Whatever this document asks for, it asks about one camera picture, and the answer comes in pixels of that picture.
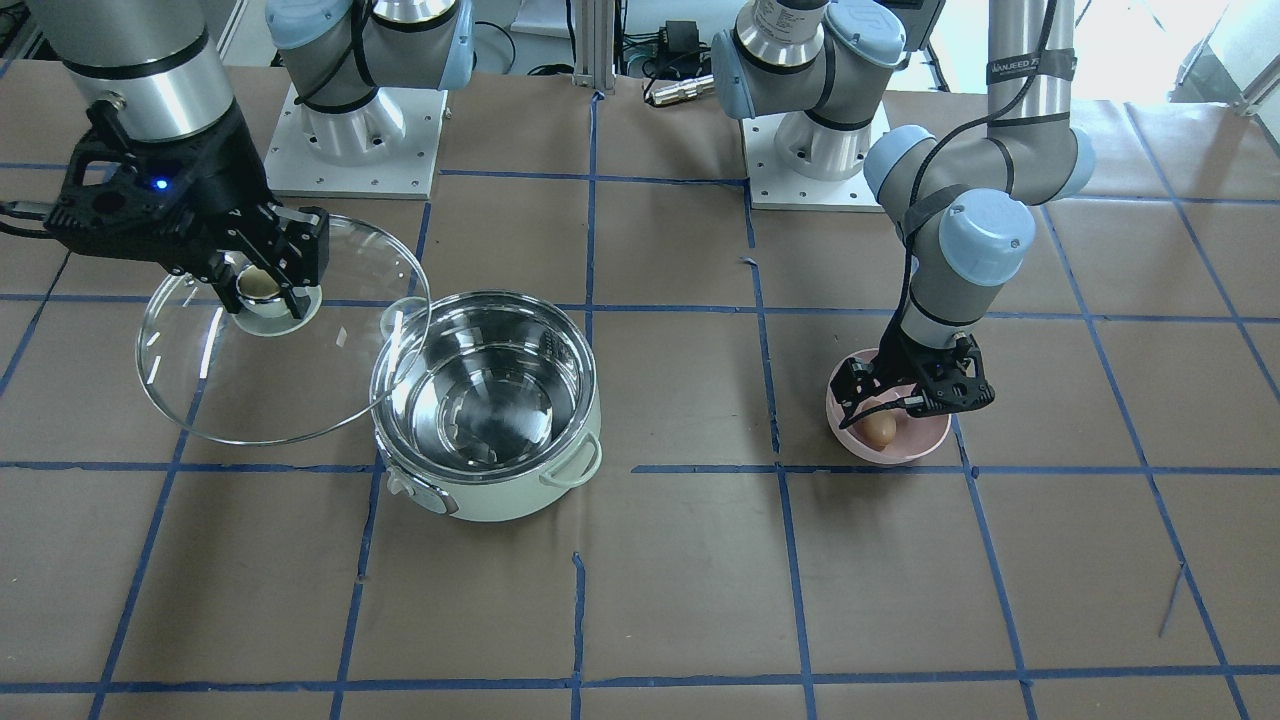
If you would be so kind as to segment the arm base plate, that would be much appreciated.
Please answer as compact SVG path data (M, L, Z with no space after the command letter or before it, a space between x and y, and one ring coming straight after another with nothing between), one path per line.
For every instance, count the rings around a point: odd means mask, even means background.
M428 200L448 94L380 88L369 105L343 114L297 104L289 88L265 152L278 196Z
M803 111L740 122L751 206L881 213L863 174L870 145L890 131L882 106L868 126L836 131Z

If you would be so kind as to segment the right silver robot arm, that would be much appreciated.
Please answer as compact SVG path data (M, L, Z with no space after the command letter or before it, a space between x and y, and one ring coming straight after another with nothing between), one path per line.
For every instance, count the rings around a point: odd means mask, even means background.
M230 314L303 322L320 304L330 217L283 206L196 1L32 1L83 95L77 142L40 237L88 258L155 263L209 284ZM407 140L392 88L462 88L468 1L270 1L268 29L314 156L381 160Z

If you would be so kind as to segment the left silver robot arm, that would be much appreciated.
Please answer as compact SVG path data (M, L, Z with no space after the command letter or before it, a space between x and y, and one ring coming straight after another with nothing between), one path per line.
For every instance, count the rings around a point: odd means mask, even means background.
M859 169L905 259L899 304L870 360L845 360L827 397L840 428L902 409L915 418L992 404L972 332L1036 240L1034 206L1079 192L1096 163L1070 120L1070 1L989 5L987 111L943 137L900 126ZM712 41L716 94L739 120L786 114L800 143L861 137L906 50L874 1L750 1Z

